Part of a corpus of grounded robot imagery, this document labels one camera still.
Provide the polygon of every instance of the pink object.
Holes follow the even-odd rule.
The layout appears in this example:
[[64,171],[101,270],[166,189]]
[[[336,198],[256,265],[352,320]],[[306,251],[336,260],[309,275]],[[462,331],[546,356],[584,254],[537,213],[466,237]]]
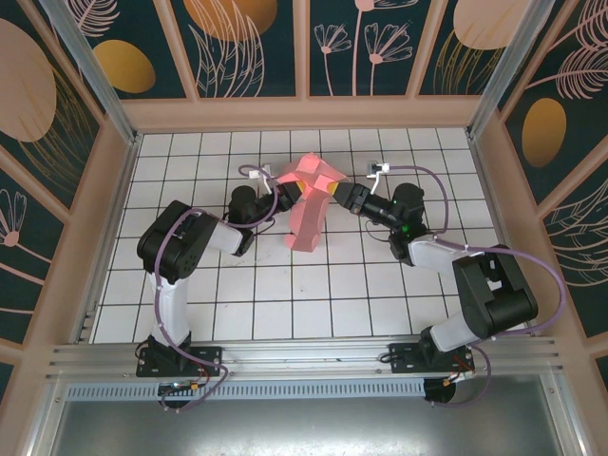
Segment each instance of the pink object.
[[293,234],[285,236],[285,244],[298,252],[312,252],[319,243],[327,206],[335,187],[331,184],[343,181],[346,176],[333,169],[315,154],[306,154],[299,161],[285,166],[277,181],[302,182],[303,201],[292,207],[289,228]]

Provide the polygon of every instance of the white line drawing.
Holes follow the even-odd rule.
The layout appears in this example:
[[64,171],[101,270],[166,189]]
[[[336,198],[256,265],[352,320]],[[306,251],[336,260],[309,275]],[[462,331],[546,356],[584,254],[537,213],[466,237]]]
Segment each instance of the white line drawing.
[[330,96],[333,96],[333,89],[327,56],[335,52],[341,52],[352,48],[352,41],[347,40],[348,36],[349,34],[344,30],[344,24],[341,26],[328,26],[327,30],[325,30],[325,26],[323,25],[314,28],[314,37],[321,48],[321,52],[323,52],[325,77],[327,79],[327,88],[330,91]]
[[233,2],[234,23],[219,0],[210,0],[213,21],[209,11],[195,0],[192,5],[199,22],[208,33],[200,34],[190,27],[199,49],[199,68],[196,83],[205,98],[256,97],[264,84],[264,49],[256,24],[243,17]]
[[545,227],[560,266],[571,273],[568,285],[608,282],[608,180],[588,197],[554,209]]
[[398,62],[411,57],[412,47],[406,46],[409,42],[408,25],[397,27],[388,24],[379,35],[377,23],[365,27],[365,43],[371,62],[370,95],[373,95],[373,77],[376,65]]

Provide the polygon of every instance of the flower illustration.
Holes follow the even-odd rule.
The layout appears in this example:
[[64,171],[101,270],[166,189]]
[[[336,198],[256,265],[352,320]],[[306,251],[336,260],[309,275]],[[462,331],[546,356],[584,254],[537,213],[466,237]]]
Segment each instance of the flower illustration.
[[411,7],[418,3],[418,0],[354,0],[354,4],[360,11],[372,10],[394,10],[396,8]]
[[314,28],[314,36],[316,42],[324,54],[332,52],[341,52],[352,47],[351,40],[347,40],[348,33],[344,30],[344,24],[341,26],[325,26],[320,25]]
[[385,62],[406,60],[412,55],[411,46],[407,46],[408,25],[401,27],[387,25],[378,35],[378,24],[365,27],[365,43],[368,47],[371,62],[370,95],[373,95],[373,77],[376,65]]
[[0,245],[14,247],[19,243],[19,231],[26,216],[28,200],[19,192],[15,192],[13,202],[9,192],[0,190]]

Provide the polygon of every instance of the purple cable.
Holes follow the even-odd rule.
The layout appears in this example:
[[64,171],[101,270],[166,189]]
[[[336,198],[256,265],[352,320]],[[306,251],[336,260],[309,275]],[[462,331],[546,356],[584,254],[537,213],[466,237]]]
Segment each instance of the purple cable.
[[[247,176],[243,172],[243,169],[245,169],[245,168],[255,169],[255,170],[259,171],[264,177],[266,177],[266,179],[268,181],[270,181],[272,184],[275,183],[273,178],[266,171],[264,171],[260,167],[253,166],[251,164],[243,164],[242,166],[240,166],[238,168],[238,172],[242,176]],[[273,206],[272,206],[271,210],[269,211],[269,213],[266,214],[266,216],[264,216],[263,218],[261,218],[260,220],[258,220],[255,223],[247,223],[247,224],[240,225],[240,224],[236,224],[236,223],[225,222],[226,225],[231,226],[233,228],[255,228],[259,224],[263,223],[264,221],[266,221],[273,215],[273,213],[276,209],[276,205],[278,204],[278,194],[277,194],[277,192],[274,192],[274,193],[275,193],[275,198],[273,200]],[[191,208],[191,209],[187,210],[186,212],[184,212],[181,215],[180,218],[178,218],[178,220],[173,224],[173,226],[171,226],[171,228],[167,232],[166,236],[162,240],[161,247],[159,248],[159,252],[157,253],[156,259],[154,261],[154,278],[156,280],[156,292],[154,293],[154,315],[156,316],[156,321],[159,324],[159,330],[161,330],[162,336],[166,339],[167,343],[173,350],[175,350],[177,353],[179,353],[184,358],[187,358],[190,361],[193,361],[194,363],[201,364],[201,365],[207,366],[209,368],[221,369],[223,371],[223,375],[220,377],[220,379],[217,381],[217,383],[213,387],[211,387],[208,391],[206,391],[199,399],[197,399],[196,401],[189,402],[182,408],[176,408],[175,409],[176,413],[180,413],[181,410],[187,411],[189,409],[192,409],[192,408],[200,405],[205,399],[207,399],[207,397],[209,397],[211,394],[213,394],[215,392],[215,390],[217,390],[219,388],[219,386],[226,380],[226,377],[228,376],[228,373],[229,373],[228,368],[226,368],[223,364],[210,363],[209,361],[205,361],[204,359],[197,358],[196,356],[182,350],[180,347],[178,347],[175,344],[175,342],[173,342],[173,340],[171,340],[168,332],[164,328],[164,324],[162,323],[161,303],[160,303],[161,302],[161,289],[162,289],[162,280],[161,280],[161,273],[160,273],[162,254],[164,253],[164,249],[166,248],[167,244],[169,243],[169,240],[171,239],[173,234],[176,232],[178,227],[183,223],[184,220],[186,220],[186,218],[188,218],[191,215],[195,215],[195,214],[207,214],[207,213],[199,208]],[[169,408],[164,402],[164,399],[166,396],[167,396],[167,393],[162,396],[161,404],[162,404],[164,410],[168,411],[171,408]]]

